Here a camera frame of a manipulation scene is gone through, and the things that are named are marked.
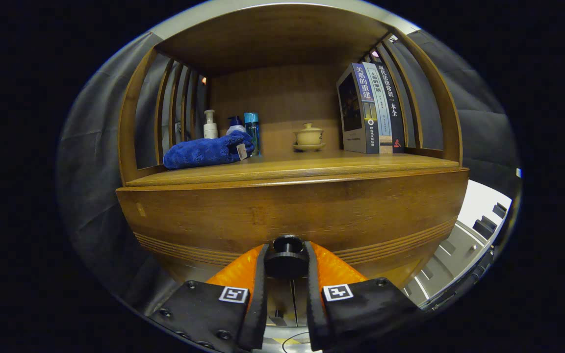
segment wooden shelf top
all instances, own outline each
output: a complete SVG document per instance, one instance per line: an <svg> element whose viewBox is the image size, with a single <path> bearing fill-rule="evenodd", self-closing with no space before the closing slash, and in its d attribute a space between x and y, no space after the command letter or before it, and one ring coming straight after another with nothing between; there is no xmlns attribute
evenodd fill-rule
<svg viewBox="0 0 565 353"><path fill-rule="evenodd" d="M459 168L447 159L415 154L363 154L350 151L297 152L253 156L243 161L182 170L168 170L127 183L128 187L228 183L231 181L372 174Z"/></svg>
<svg viewBox="0 0 565 353"><path fill-rule="evenodd" d="M205 76L257 67L357 62L387 33L362 14L316 4L254 6L187 28L156 48Z"/></svg>

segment blue towel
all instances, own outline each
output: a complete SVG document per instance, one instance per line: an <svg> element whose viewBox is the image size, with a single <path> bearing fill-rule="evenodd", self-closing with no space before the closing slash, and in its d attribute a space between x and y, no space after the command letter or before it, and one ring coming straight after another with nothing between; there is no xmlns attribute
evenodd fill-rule
<svg viewBox="0 0 565 353"><path fill-rule="evenodd" d="M251 156L254 151L252 137L238 130L223 138L181 142L166 152L163 164L167 169L184 169L233 163L240 160L237 145L242 143L247 155Z"/></svg>

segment teal cylindrical container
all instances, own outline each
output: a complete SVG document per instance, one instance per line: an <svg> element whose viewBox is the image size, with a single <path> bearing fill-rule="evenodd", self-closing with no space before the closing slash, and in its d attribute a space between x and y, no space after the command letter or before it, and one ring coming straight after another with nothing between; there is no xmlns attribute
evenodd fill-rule
<svg viewBox="0 0 565 353"><path fill-rule="evenodd" d="M244 113L244 123L246 132L252 137L254 145L253 154L260 155L260 133L258 132L258 113Z"/></svg>

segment book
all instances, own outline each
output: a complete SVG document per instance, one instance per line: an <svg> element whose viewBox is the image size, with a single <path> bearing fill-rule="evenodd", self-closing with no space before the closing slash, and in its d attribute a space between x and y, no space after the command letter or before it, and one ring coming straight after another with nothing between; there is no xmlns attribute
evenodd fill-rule
<svg viewBox="0 0 565 353"><path fill-rule="evenodd" d="M394 80L389 74L389 70L385 63L375 62L377 70L379 71L379 77L381 78L381 83L383 83L383 92L385 93L385 98L387 102L387 110L389 113L393 153L404 153L404 113L401 110L400 101L398 94L394 88Z"/></svg>
<svg viewBox="0 0 565 353"><path fill-rule="evenodd" d="M392 154L392 124L390 122L385 88L374 63L364 62L363 67L367 72L368 82L374 95L374 105L376 106L379 123L379 153Z"/></svg>
<svg viewBox="0 0 565 353"><path fill-rule="evenodd" d="M379 152L379 128L374 96L362 64L352 63L337 80L343 149Z"/></svg>

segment orange gripper part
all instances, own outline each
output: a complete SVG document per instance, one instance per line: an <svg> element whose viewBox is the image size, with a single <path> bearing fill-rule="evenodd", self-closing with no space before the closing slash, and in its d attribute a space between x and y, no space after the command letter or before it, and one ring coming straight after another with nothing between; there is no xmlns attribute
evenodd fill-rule
<svg viewBox="0 0 565 353"><path fill-rule="evenodd" d="M367 281L364 275L361 275L359 271L342 259L339 259L334 253L314 242L311 242L311 246L318 260L318 286L320 286L320 293L324 286Z"/></svg>
<svg viewBox="0 0 565 353"><path fill-rule="evenodd" d="M250 290L250 300L247 307L250 308L254 293L254 276L256 275L256 261L258 254L263 248L259 245L252 250L248 250L235 261L222 268L216 275L209 278L206 283L218 286L247 288Z"/></svg>

